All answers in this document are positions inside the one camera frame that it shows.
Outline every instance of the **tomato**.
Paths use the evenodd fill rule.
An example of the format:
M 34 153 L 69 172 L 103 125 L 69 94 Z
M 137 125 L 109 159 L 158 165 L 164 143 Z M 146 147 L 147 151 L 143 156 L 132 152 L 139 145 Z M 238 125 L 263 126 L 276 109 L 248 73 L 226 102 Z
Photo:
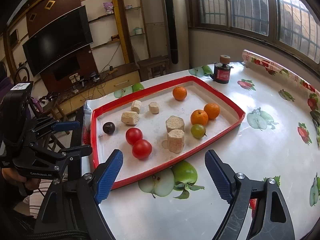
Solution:
M 141 130 L 135 127 L 128 129 L 127 132 L 125 133 L 125 139 L 131 145 L 134 145 L 136 141 L 142 138 L 143 138 L 143 135 Z
M 152 152 L 152 145 L 144 139 L 136 141 L 132 147 L 132 154 L 137 159 L 143 159 L 150 155 Z

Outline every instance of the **window frame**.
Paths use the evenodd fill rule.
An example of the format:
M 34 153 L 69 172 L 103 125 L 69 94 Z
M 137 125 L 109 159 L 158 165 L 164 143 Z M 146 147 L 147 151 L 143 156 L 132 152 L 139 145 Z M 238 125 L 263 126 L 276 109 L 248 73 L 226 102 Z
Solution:
M 253 31 L 244 30 L 231 26 L 231 0 L 225 0 L 226 3 L 226 25 L 203 24 L 201 23 L 200 14 L 200 0 L 188 0 L 190 12 L 190 27 L 204 28 L 208 30 L 218 30 L 229 34 L 236 34 L 237 36 L 249 37 L 260 43 L 267 44 L 277 50 L 280 50 L 293 58 L 299 63 L 306 65 L 307 68 L 314 71 L 318 78 L 320 77 L 320 62 L 317 64 L 307 55 L 299 50 L 280 41 L 281 15 L 279 0 L 268 0 L 269 8 L 269 31 L 268 36 L 255 33 Z

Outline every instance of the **drawer handle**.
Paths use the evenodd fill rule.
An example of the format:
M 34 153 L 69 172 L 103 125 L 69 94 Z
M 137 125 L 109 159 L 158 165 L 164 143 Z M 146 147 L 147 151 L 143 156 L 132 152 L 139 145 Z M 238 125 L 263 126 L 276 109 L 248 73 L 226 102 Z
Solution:
M 129 82 L 129 79 L 127 80 L 127 81 L 124 81 L 124 82 L 122 82 L 122 83 L 119 83 L 119 84 L 117 84 L 117 85 L 113 85 L 114 87 L 117 87 L 117 86 L 120 86 L 120 85 L 123 85 L 123 84 L 126 84 L 126 83 L 128 83 Z
M 87 98 L 90 98 L 90 97 L 92 97 L 92 96 L 93 96 L 93 94 L 92 94 L 92 95 L 89 95 L 89 96 L 87 96 L 87 97 L 85 97 L 85 98 L 80 99 L 80 101 L 87 100 Z

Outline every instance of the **purple plush toy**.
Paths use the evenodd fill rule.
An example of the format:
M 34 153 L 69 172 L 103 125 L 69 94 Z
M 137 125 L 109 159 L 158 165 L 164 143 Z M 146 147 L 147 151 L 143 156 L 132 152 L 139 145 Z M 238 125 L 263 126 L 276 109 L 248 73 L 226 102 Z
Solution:
M 107 14 L 113 14 L 113 3 L 112 2 L 104 2 L 103 6 L 106 9 Z

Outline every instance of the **canister cap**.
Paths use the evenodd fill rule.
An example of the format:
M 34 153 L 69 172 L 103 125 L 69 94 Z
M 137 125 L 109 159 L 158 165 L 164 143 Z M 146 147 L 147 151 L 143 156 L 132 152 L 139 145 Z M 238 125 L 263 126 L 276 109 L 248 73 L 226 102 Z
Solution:
M 230 57 L 227 55 L 220 55 L 220 62 L 228 65 L 230 63 Z

